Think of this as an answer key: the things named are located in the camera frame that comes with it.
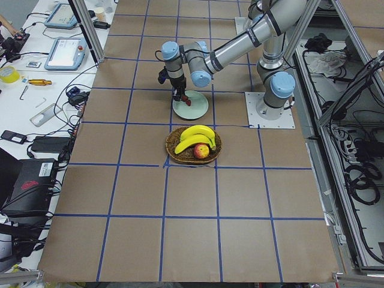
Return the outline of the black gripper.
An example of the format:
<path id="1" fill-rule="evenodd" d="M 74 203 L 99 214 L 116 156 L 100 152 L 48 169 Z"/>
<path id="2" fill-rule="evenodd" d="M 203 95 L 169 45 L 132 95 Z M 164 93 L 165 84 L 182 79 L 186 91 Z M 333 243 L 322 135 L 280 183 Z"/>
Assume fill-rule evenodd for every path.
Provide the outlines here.
<path id="1" fill-rule="evenodd" d="M 181 97 L 185 95 L 185 89 L 186 89 L 186 78 L 185 77 L 179 77 L 175 79 L 171 79 L 171 84 L 174 88 L 173 92 L 173 99 L 175 101 L 182 101 Z"/>

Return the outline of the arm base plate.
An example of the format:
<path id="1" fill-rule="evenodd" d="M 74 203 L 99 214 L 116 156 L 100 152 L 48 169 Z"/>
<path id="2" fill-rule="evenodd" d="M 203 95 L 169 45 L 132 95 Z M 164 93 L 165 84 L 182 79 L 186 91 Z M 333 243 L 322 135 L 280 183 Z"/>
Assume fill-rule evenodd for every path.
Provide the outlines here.
<path id="1" fill-rule="evenodd" d="M 235 29 L 236 34 L 239 35 L 245 29 L 247 29 L 252 24 L 252 20 L 248 17 L 235 17 Z"/>
<path id="2" fill-rule="evenodd" d="M 245 92 L 248 126 L 261 129 L 295 129 L 289 100 L 281 108 L 271 108 L 264 102 L 264 92 Z"/>

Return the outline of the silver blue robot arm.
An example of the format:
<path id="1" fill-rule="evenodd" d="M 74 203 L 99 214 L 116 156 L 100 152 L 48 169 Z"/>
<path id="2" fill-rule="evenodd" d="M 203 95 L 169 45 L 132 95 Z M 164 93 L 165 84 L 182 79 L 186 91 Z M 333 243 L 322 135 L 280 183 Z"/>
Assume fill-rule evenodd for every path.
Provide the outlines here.
<path id="1" fill-rule="evenodd" d="M 188 106 L 187 80 L 183 65 L 187 64 L 194 86 L 204 88 L 212 76 L 244 54 L 266 41 L 282 40 L 282 35 L 302 16 L 306 1 L 251 1 L 248 8 L 248 26 L 215 50 L 208 51 L 204 41 L 178 45 L 167 41 L 161 47 L 164 68 L 158 74 L 158 82 L 170 80 L 175 101 Z"/>

